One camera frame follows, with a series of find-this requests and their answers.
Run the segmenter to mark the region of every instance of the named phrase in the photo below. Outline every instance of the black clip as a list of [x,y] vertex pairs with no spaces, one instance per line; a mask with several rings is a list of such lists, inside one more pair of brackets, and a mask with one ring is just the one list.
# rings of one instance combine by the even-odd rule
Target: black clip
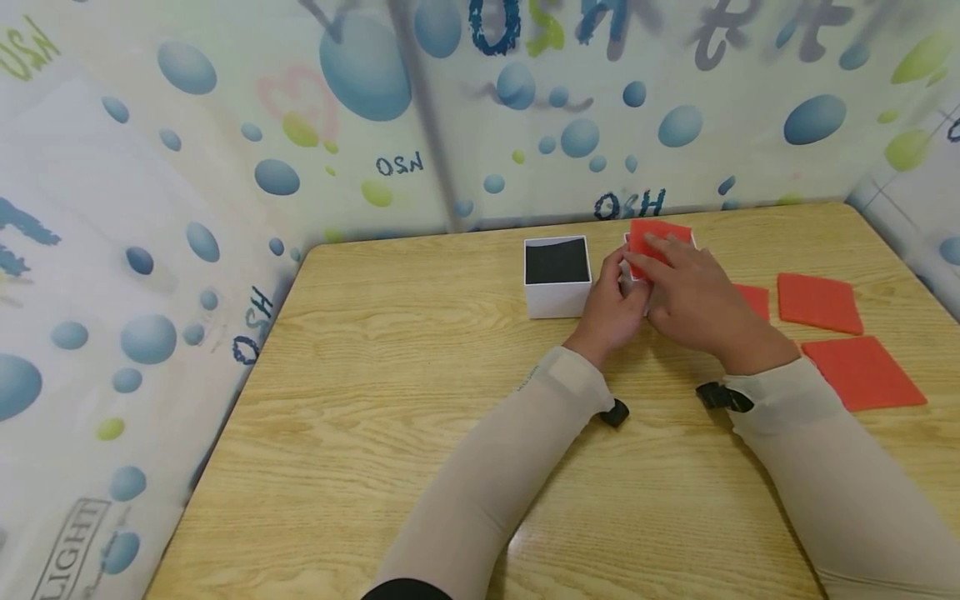
[[698,387],[697,397],[708,409],[729,408],[735,413],[746,413],[754,408],[754,404],[749,398],[716,381],[710,381]]
[[627,420],[627,417],[629,416],[630,409],[627,408],[627,405],[614,398],[613,408],[606,413],[600,413],[600,420],[615,429],[616,427],[620,426],[620,423]]

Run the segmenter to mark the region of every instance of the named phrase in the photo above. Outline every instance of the white box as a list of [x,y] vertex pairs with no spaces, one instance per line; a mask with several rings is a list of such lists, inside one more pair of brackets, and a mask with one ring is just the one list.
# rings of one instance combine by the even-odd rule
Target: white box
[[[555,281],[549,283],[527,283],[527,248],[556,246],[573,240],[584,241],[584,259],[587,262],[586,281]],[[563,237],[541,237],[523,240],[523,290],[527,295],[527,316],[530,319],[564,319],[580,317],[584,313],[584,304],[593,285],[593,273],[590,270],[589,250],[585,235],[566,235]]]

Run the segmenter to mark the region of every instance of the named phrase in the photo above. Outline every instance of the blue bubble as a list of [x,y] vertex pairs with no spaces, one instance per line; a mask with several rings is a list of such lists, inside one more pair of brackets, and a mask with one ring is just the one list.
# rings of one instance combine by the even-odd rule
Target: blue bubble
[[143,375],[137,369],[124,367],[113,374],[113,389],[120,394],[129,394],[140,389]]
[[786,25],[783,26],[783,29],[777,34],[777,47],[782,48],[786,45],[786,42],[790,41],[790,38],[793,37],[794,32],[797,31],[797,21],[791,19]]
[[300,189],[300,176],[282,160],[265,158],[253,169],[253,178],[260,189],[275,196],[289,196]]
[[146,489],[147,476],[131,465],[117,469],[110,481],[110,497],[117,502],[130,502]]
[[445,59],[460,44],[463,28],[452,0],[420,0],[414,12],[414,37],[423,52]]
[[173,130],[160,130],[160,141],[163,145],[174,152],[180,151],[180,136]]
[[643,82],[630,82],[623,88],[623,103],[628,107],[639,107],[647,99],[647,86]]
[[143,315],[124,325],[120,348],[134,363],[156,365],[177,347],[177,329],[163,315]]
[[660,122],[658,137],[668,148],[680,148],[697,139],[704,126],[700,110],[692,105],[682,105],[666,113]]
[[487,190],[489,194],[499,194],[503,191],[506,184],[507,182],[499,175],[487,175],[483,180],[483,188]]
[[538,147],[542,155],[548,155],[557,149],[557,140],[553,138],[553,135],[545,135],[540,139]]
[[550,90],[550,106],[553,108],[563,108],[566,106],[566,101],[570,98],[570,92],[566,87],[562,85],[557,85]]
[[960,267],[960,235],[954,235],[941,242],[940,255],[946,262]]
[[863,66],[869,58],[870,48],[865,44],[855,43],[840,55],[840,68],[845,71],[853,71]]
[[127,262],[131,269],[141,275],[149,275],[154,271],[154,258],[139,246],[127,248]]
[[140,551],[140,537],[134,532],[117,534],[105,548],[100,567],[107,575],[118,575],[127,569]]
[[198,323],[190,324],[183,329],[183,341],[188,346],[196,346],[204,340],[204,326]]
[[453,211],[461,219],[466,219],[473,212],[473,200],[461,200],[453,206]]
[[795,146],[818,142],[836,132],[847,117],[847,105],[832,94],[804,100],[783,123],[783,137]]
[[337,100],[365,119],[392,121],[410,106],[410,76],[396,36],[364,14],[347,12],[326,28],[320,67]]
[[263,132],[253,123],[244,123],[241,125],[240,133],[251,142],[258,142],[263,139]]
[[496,78],[496,95],[505,107],[524,110],[534,103],[537,85],[530,69],[522,62],[511,62]]
[[576,119],[566,126],[560,136],[560,147],[567,156],[583,158],[600,143],[600,128],[589,119]]
[[200,306],[205,310],[213,310],[220,304],[220,299],[211,290],[203,290],[200,293]]
[[43,378],[34,363],[0,354],[0,421],[16,417],[40,396]]
[[220,246],[217,244],[217,238],[213,237],[213,233],[200,223],[191,221],[186,226],[186,241],[190,245],[190,250],[206,262],[220,260]]
[[127,110],[127,105],[118,99],[113,96],[104,96],[100,101],[104,103],[107,114],[113,117],[117,123],[126,123],[130,120],[130,111]]
[[217,85],[213,63],[190,44],[165,41],[156,51],[160,72],[176,89],[188,94],[207,94]]
[[720,187],[717,188],[717,192],[719,192],[721,196],[726,196],[727,192],[730,191],[730,188],[732,188],[735,183],[736,177],[731,175],[720,184]]
[[597,155],[590,159],[590,171],[594,173],[600,173],[607,168],[607,159],[603,156]]
[[86,327],[76,321],[64,321],[54,327],[53,332],[50,334],[50,339],[53,341],[54,346],[63,348],[64,350],[82,348],[84,344],[86,344],[88,337]]
[[267,246],[270,247],[270,252],[273,252],[277,256],[283,256],[283,240],[280,238],[271,238]]

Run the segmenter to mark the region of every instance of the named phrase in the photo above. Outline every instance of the red foam square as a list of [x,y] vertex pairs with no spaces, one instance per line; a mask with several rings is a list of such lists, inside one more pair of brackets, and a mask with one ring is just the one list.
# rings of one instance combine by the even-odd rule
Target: red foam square
[[806,342],[801,348],[850,412],[926,404],[924,394],[873,336]]
[[[660,219],[634,219],[630,222],[630,236],[627,238],[630,243],[630,252],[637,254],[646,254],[656,258],[660,262],[666,262],[666,257],[657,252],[647,241],[643,239],[644,233],[652,233],[657,237],[666,237],[673,233],[678,239],[687,243],[693,243],[693,229],[685,228],[681,225],[673,225]],[[643,270],[630,265],[630,271],[635,279],[649,280]]]
[[740,292],[740,296],[750,304],[764,321],[770,321],[770,291],[766,288],[755,287],[753,285],[733,285]]
[[846,281],[781,273],[777,276],[777,291],[782,321],[863,334],[853,286]]

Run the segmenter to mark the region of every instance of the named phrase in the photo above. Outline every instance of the forearm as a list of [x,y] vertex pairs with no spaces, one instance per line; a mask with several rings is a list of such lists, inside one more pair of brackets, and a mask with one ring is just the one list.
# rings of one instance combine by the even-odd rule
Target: forearm
[[420,497],[374,586],[418,579],[454,600],[483,598],[493,565],[591,416],[613,408],[603,375],[553,348],[482,418]]
[[806,359],[727,386],[735,431],[770,472],[831,600],[960,596],[960,545]]

